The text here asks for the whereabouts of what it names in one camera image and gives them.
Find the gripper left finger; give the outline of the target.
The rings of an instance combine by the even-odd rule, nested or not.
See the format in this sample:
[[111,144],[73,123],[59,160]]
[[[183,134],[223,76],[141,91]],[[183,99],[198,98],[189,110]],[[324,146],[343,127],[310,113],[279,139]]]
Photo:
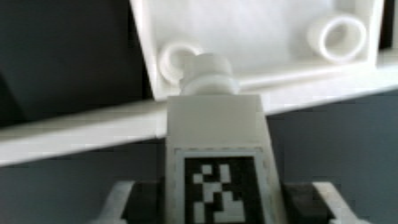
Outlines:
[[134,181],[119,181],[114,184],[98,217],[87,224],[128,224],[127,219],[123,218],[123,213],[134,185]]

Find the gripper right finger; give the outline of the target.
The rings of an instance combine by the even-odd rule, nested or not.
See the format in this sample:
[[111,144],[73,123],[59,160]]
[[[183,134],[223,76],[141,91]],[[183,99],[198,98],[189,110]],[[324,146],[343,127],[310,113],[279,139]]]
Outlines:
[[329,224],[368,224],[368,221],[354,213],[334,184],[315,182],[313,186],[333,213]]

